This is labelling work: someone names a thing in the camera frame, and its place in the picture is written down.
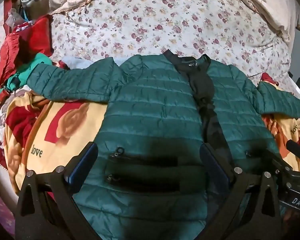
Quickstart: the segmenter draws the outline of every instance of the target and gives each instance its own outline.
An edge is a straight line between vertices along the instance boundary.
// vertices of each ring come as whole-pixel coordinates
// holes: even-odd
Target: metal screw
[[[27,172],[27,177],[31,177],[33,175],[33,171],[28,171]]]
[[[64,169],[64,166],[58,166],[56,167],[56,172],[62,172]]]
[[[235,167],[234,172],[237,174],[240,174],[240,173],[242,173],[242,169],[240,167]]]
[[[271,174],[270,174],[269,172],[267,172],[267,171],[264,173],[264,175],[265,175],[267,178],[271,178]]]

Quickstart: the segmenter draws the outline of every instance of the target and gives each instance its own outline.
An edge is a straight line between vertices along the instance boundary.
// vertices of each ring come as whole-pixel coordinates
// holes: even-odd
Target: green puffer jacket
[[[213,103],[234,163],[251,170],[246,152],[268,148],[279,154],[261,114],[300,117],[300,100],[260,82],[258,88],[232,65],[212,60]],[[53,101],[108,102],[95,138],[99,155],[74,199],[103,239],[193,240],[206,224],[207,176],[199,158],[201,119],[188,82],[164,55],[135,55],[120,67],[112,58],[81,70],[39,64],[28,86]],[[109,159],[117,147],[128,156],[171,157],[170,167],[119,163]],[[137,192],[112,185],[118,174],[143,181],[178,184],[178,191]]]

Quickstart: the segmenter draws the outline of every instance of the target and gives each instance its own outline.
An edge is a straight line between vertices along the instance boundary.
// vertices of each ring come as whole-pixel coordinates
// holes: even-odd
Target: clothing pile
[[[282,155],[286,139],[277,137],[290,138],[283,119],[300,124],[300,100],[270,77],[256,87],[207,55],[167,50],[69,70],[39,53],[28,66],[32,91],[15,98],[6,117],[11,183],[18,192],[28,170],[66,165],[93,140],[98,158],[74,200],[104,239],[195,238],[217,199],[199,158],[202,142],[256,173],[264,164],[249,155]],[[300,143],[300,129],[294,133]]]

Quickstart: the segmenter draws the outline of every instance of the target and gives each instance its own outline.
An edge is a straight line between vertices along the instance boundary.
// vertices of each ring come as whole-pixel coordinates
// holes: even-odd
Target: green fabric
[[[234,162],[247,171],[260,169],[260,161],[247,160],[246,152],[268,148],[279,154],[261,114],[299,117],[300,100],[262,82],[256,88],[239,69],[214,60],[208,75],[215,87],[215,112]],[[207,217],[208,180],[199,158],[201,119],[189,84],[164,55],[135,55],[120,67],[106,58],[84,70],[39,64],[27,84],[54,101],[108,102],[94,140],[99,149],[97,161],[74,196],[103,239],[192,240],[197,236]],[[117,147],[130,155],[177,156],[178,166],[111,162],[108,156]],[[180,192],[131,192],[106,183],[105,177],[112,173],[179,181]]]
[[[5,86],[5,88],[7,88],[9,91],[15,91],[18,88],[24,86],[27,83],[27,79],[28,79],[29,75],[31,74],[31,72],[40,63],[52,65],[51,59],[49,59],[46,55],[44,55],[42,53],[37,53],[32,61],[30,61],[27,64],[21,65],[17,69],[17,72],[8,78],[7,85]],[[18,87],[16,87],[16,85],[14,83],[12,83],[12,80],[15,77],[18,77],[20,80],[20,84],[18,85]]]

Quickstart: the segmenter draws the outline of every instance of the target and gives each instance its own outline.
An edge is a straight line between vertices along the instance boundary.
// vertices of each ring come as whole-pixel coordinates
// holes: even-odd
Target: jacket
[[[135,55],[120,67],[105,58],[68,71],[39,64],[27,81],[53,101],[108,103],[94,139],[97,161],[74,196],[103,239],[194,239],[206,224],[202,121],[188,80],[175,68],[183,59],[168,58]],[[279,150],[261,114],[298,118],[300,100],[265,82],[256,88],[232,65],[211,60],[206,71],[212,80],[206,90],[214,89],[214,112],[231,161],[245,171],[262,168],[246,152],[267,148],[279,155]],[[114,158],[119,147],[125,161]]]

